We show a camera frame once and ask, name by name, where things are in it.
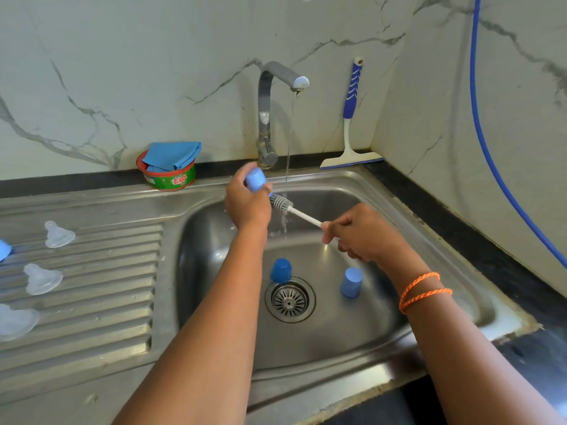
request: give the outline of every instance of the blue sponge cloth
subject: blue sponge cloth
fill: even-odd
[[[201,152],[201,142],[152,143],[142,161],[148,171],[165,173],[187,167]]]
[[[12,253],[12,246],[3,240],[0,240],[0,262],[4,261],[10,253]]]

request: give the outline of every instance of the brush bristles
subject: brush bristles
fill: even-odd
[[[270,202],[272,203],[273,208],[284,215],[287,215],[287,209],[289,207],[293,207],[293,202],[278,194],[272,194]]]

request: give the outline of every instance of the water droplet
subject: water droplet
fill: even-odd
[[[84,400],[85,404],[92,404],[94,403],[96,400],[99,399],[99,396],[97,394],[90,394],[86,400]]]

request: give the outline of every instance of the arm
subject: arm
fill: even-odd
[[[360,204],[324,223],[323,242],[338,237],[352,258],[375,261],[398,294],[431,271],[401,234]],[[407,300],[442,288],[430,277]],[[563,418],[510,365],[450,295],[433,295],[407,307],[409,323],[450,424],[565,424]]]
[[[207,296],[183,326],[114,425],[242,424],[260,303],[262,254],[272,209],[269,188],[252,194],[247,164],[227,187],[239,231]]]

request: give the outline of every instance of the blue bottle cap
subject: blue bottle cap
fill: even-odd
[[[274,283],[287,283],[291,279],[291,263],[285,258],[276,259],[270,273]]]
[[[250,170],[250,172],[246,175],[246,187],[251,192],[258,192],[259,189],[267,182],[266,176],[261,168],[256,167]]]
[[[0,262],[4,261],[10,253],[12,253],[12,246],[3,240],[0,240]]]
[[[362,271],[355,267],[346,269],[343,283],[341,284],[341,293],[348,298],[356,298],[360,295],[360,287],[362,285]]]

